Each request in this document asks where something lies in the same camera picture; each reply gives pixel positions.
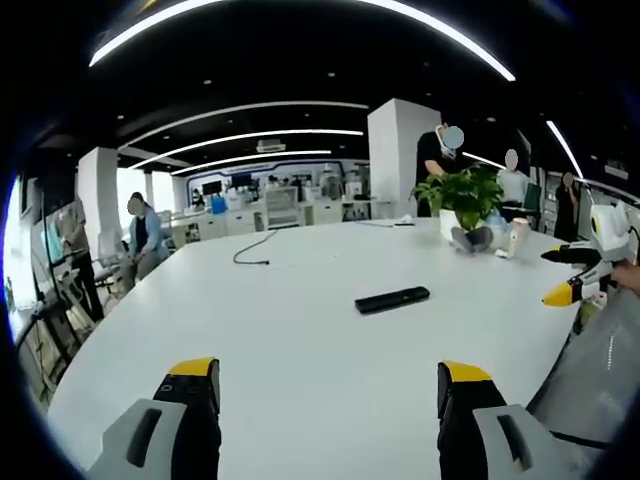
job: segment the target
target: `conference table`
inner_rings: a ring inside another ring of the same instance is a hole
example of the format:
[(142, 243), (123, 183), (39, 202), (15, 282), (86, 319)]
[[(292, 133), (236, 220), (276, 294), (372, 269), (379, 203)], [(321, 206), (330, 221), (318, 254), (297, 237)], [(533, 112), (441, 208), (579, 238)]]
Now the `conference table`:
[[(340, 223), (194, 243), (140, 282), (101, 322), (48, 412), (80, 468), (102, 433), (152, 398), (176, 363), (220, 360), (219, 478), (439, 478), (437, 364), (490, 373), (527, 405), (548, 376), (577, 307), (542, 297), (571, 268), (540, 259), (532, 233), (512, 260), (456, 251), (437, 219), (414, 227)], [(354, 300), (414, 286), (429, 300), (362, 316)]]

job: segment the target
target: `computer monitor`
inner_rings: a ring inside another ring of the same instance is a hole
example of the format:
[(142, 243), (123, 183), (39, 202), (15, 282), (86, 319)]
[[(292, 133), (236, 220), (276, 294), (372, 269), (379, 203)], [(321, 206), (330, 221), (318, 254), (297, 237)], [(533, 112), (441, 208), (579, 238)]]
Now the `computer monitor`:
[(222, 182), (220, 180), (216, 180), (215, 182), (205, 183), (202, 185), (202, 194), (203, 195), (215, 195), (216, 193), (220, 193), (222, 191)]
[(233, 188), (238, 187), (250, 187), (253, 185), (253, 179), (250, 173), (243, 173), (240, 175), (233, 175), (231, 177), (231, 186)]

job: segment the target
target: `curved light strip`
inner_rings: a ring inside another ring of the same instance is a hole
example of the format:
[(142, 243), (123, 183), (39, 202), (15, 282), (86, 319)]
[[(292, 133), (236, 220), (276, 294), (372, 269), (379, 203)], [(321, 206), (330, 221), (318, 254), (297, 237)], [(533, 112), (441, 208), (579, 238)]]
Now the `curved light strip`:
[(473, 158), (474, 160), (478, 160), (480, 162), (488, 163), (489, 165), (493, 165), (494, 167), (501, 168), (502, 170), (506, 170), (507, 169), (507, 167), (505, 167), (504, 165), (500, 165), (499, 163), (492, 162), (491, 160), (487, 160), (486, 158), (479, 157), (479, 156), (474, 155), (472, 153), (462, 152), (462, 154), (465, 157)]
[[(150, 17), (141, 20), (136, 23), (134, 26), (128, 28), (120, 35), (114, 37), (105, 45), (100, 47), (98, 51), (91, 58), (91, 62), (89, 63), (89, 67), (94, 66), (104, 57), (113, 52), (116, 48), (123, 45), (128, 40), (131, 40), (136, 35), (144, 32), (146, 29), (153, 27), (165, 20), (170, 19), (171, 17), (175, 17), (176, 15), (180, 15), (181, 13), (188, 12), (189, 10), (193, 10), (195, 8), (203, 7), (206, 5), (211, 5), (214, 3), (219, 3), (225, 0), (185, 0), (184, 2), (178, 3), (177, 5), (173, 5), (172, 7), (166, 8)], [(421, 22), (434, 30), (439, 31), (443, 35), (446, 35), (454, 42), (465, 47), (467, 50), (475, 54), (482, 61), (487, 63), (491, 68), (493, 68), (496, 72), (502, 75), (507, 81), (514, 82), (516, 77), (498, 60), (496, 60), (489, 52), (483, 49), (480, 45), (475, 43), (469, 37), (463, 35), (455, 28), (450, 27), (446, 23), (438, 20), (437, 18), (432, 17), (431, 15), (427, 15), (420, 10), (404, 5), (403, 3), (397, 2), (395, 0), (355, 0), (362, 3), (367, 3), (370, 5), (375, 5), (381, 8), (385, 8), (387, 10), (391, 10), (393, 12), (399, 13), (401, 15), (405, 15), (407, 17), (413, 18), (418, 22)]]
[(221, 110), (212, 110), (210, 112), (201, 113), (199, 115), (183, 118), (181, 120), (176, 120), (175, 122), (171, 122), (166, 125), (163, 125), (162, 127), (155, 128), (145, 134), (140, 135), (137, 138), (134, 138), (133, 140), (128, 141), (124, 145), (121, 145), (120, 147), (118, 147), (118, 150), (128, 147), (129, 145), (139, 142), (140, 140), (144, 140), (145, 138), (155, 135), (156, 133), (160, 133), (164, 130), (177, 127), (179, 125), (184, 125), (185, 123), (195, 122), (196, 120), (202, 120), (203, 118), (213, 117), (216, 115), (224, 115), (225, 113), (239, 112), (241, 110), (252, 110), (254, 108), (291, 107), (296, 105), (360, 108), (362, 110), (369, 109), (369, 105), (362, 105), (359, 103), (347, 103), (347, 102), (326, 102), (324, 100), (292, 100), (292, 101), (285, 101), (285, 102), (263, 102), (263, 103), (251, 103), (248, 105), (238, 105), (236, 107), (223, 108)]
[(354, 136), (362, 136), (363, 132), (357, 132), (354, 130), (327, 130), (327, 129), (318, 129), (318, 128), (303, 128), (298, 130), (273, 130), (271, 132), (255, 132), (255, 133), (243, 133), (241, 135), (233, 135), (231, 137), (223, 137), (223, 138), (214, 138), (213, 140), (207, 140), (206, 142), (194, 143), (192, 145), (187, 145), (186, 147), (176, 148), (175, 150), (171, 150), (170, 152), (161, 153), (160, 155), (156, 155), (155, 157), (147, 158), (140, 163), (136, 163), (129, 167), (138, 168), (147, 163), (155, 162), (156, 160), (160, 160), (164, 157), (169, 157), (171, 155), (175, 155), (176, 153), (186, 152), (187, 150), (193, 150), (194, 148), (205, 147), (207, 145), (213, 145), (214, 143), (222, 143), (229, 142), (231, 140), (242, 140), (243, 138), (255, 138), (255, 137), (269, 137), (273, 135), (291, 135), (291, 134), (314, 134), (314, 133), (324, 133), (328, 135), (354, 135)]
[(553, 123), (551, 120), (547, 120), (547, 127), (549, 127), (549, 129), (553, 132), (553, 134), (558, 139), (558, 142), (560, 142), (560, 145), (562, 145), (562, 148), (564, 148), (564, 151), (569, 157), (569, 160), (571, 160), (571, 163), (573, 163), (573, 168), (576, 169), (576, 173), (578, 174), (578, 177), (584, 178), (584, 175), (582, 175), (582, 170), (580, 170), (580, 166), (578, 165), (576, 157), (573, 156), (573, 152), (571, 152), (571, 149), (569, 148), (567, 141), (564, 139), (564, 137), (560, 133), (560, 130), (558, 130), (558, 127), (556, 127), (556, 124)]
[(242, 160), (253, 160), (254, 158), (267, 158), (267, 157), (286, 157), (290, 155), (331, 155), (331, 150), (300, 150), (297, 152), (277, 152), (277, 153), (259, 153), (257, 155), (247, 155), (245, 157), (227, 158), (225, 160), (216, 160), (215, 162), (205, 163), (204, 165), (195, 165), (189, 168), (183, 168), (171, 172), (171, 175), (178, 175), (179, 173), (192, 172), (193, 170), (202, 170), (203, 168), (214, 167), (216, 165), (223, 165), (225, 163), (240, 162)]

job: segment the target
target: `hand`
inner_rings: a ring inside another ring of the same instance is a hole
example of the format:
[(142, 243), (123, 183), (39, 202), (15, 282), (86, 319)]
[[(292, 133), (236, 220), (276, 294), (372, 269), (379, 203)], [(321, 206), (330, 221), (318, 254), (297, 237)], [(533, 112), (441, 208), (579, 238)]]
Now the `hand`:
[(640, 266), (633, 265), (628, 260), (616, 265), (611, 279), (623, 287), (640, 293)]

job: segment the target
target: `white pillar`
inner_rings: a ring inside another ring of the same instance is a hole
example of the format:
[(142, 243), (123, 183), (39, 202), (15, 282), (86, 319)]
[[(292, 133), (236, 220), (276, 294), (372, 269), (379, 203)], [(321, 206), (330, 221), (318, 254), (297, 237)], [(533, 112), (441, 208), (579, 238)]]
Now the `white pillar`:
[(440, 112), (391, 99), (369, 114), (369, 164), (371, 195), (395, 204), (395, 216), (415, 216), (410, 199), (416, 182), (416, 155), (422, 134), (441, 123)]
[(118, 153), (97, 147), (78, 163), (77, 194), (87, 218), (85, 230), (91, 256), (98, 258), (98, 234), (120, 230), (118, 218)]
[(174, 212), (182, 212), (189, 206), (187, 202), (187, 179), (185, 177), (171, 177), (173, 181), (173, 200), (175, 202)]
[(153, 199), (153, 179), (151, 173), (144, 174), (144, 199), (155, 208)]

